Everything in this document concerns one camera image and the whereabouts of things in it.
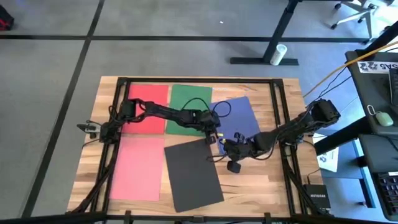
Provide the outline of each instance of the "floor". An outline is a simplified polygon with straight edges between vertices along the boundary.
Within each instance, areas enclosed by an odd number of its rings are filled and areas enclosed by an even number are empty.
[[[228,63],[230,57],[260,57],[267,42],[85,37],[270,37],[287,0],[0,0],[0,4],[16,18],[14,30],[0,33],[10,37],[0,39],[0,103],[6,105],[0,110],[0,122],[6,124],[0,128],[0,178],[5,180],[0,182],[0,219],[21,214],[45,148],[52,143],[50,135],[59,124],[33,215],[65,211],[84,138],[76,124],[90,117],[102,75],[299,78],[306,93],[345,62],[346,51],[364,48],[355,43],[286,42],[286,57],[298,58],[300,66],[273,67]],[[354,13],[344,6],[334,11],[334,5],[299,3],[284,37],[366,38],[365,23],[352,21],[329,29],[337,18]],[[394,12],[389,17],[377,21],[375,34],[397,20]],[[336,82],[348,75],[343,72]],[[305,101],[316,98],[326,84]],[[352,80],[325,98],[342,114],[331,129],[364,115]],[[62,106],[67,106],[67,113],[56,124]]]

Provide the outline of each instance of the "green paper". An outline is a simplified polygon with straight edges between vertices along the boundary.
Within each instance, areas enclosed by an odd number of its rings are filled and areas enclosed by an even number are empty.
[[[212,89],[210,87],[173,85],[170,107],[180,110],[188,100],[196,97],[203,99],[210,106],[211,92]],[[193,100],[189,102],[185,109],[207,110],[207,107],[201,100]],[[202,132],[193,128],[181,127],[174,121],[167,121],[166,134],[204,136]]]

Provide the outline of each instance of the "black paper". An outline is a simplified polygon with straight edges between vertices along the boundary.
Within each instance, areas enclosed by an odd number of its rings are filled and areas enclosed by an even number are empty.
[[[224,201],[223,192],[204,139],[165,148],[176,212]]]

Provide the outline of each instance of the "office chair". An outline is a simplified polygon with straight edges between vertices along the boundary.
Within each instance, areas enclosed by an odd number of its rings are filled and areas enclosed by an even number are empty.
[[[375,12],[386,6],[390,6],[394,0],[358,0],[356,1],[359,4],[356,4],[354,2],[340,2],[335,5],[335,9],[339,9],[342,4],[357,10],[358,13],[353,14],[352,16],[349,16],[345,19],[337,21],[335,24],[333,24],[330,28],[331,29],[336,29],[338,24],[341,24],[343,22],[348,22],[354,19],[358,19],[358,23],[361,23],[364,19],[366,19],[366,26],[368,27],[368,34],[369,34],[369,39],[365,40],[363,44],[367,44],[372,38],[373,38],[373,33],[372,33],[372,20],[374,19]]]

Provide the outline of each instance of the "computer mouse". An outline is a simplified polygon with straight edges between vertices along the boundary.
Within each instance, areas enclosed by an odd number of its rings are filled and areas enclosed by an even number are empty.
[[[389,114],[385,112],[378,112],[376,113],[376,119],[381,126],[388,127],[394,124],[394,121],[390,117]]]

